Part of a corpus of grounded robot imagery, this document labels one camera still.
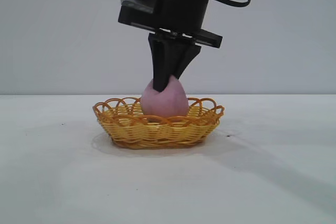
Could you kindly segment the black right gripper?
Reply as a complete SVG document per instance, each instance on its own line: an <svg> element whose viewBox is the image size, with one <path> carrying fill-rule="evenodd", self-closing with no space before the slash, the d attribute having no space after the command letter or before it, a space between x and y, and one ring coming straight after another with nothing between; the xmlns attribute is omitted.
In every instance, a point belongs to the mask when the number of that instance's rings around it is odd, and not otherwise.
<svg viewBox="0 0 336 224"><path fill-rule="evenodd" d="M148 31L168 30L187 35L197 43L219 48L222 36L202 29L209 0L120 0L118 22ZM149 34L153 64L153 89L162 92L171 76L177 80L201 52L201 46Z"/></svg>

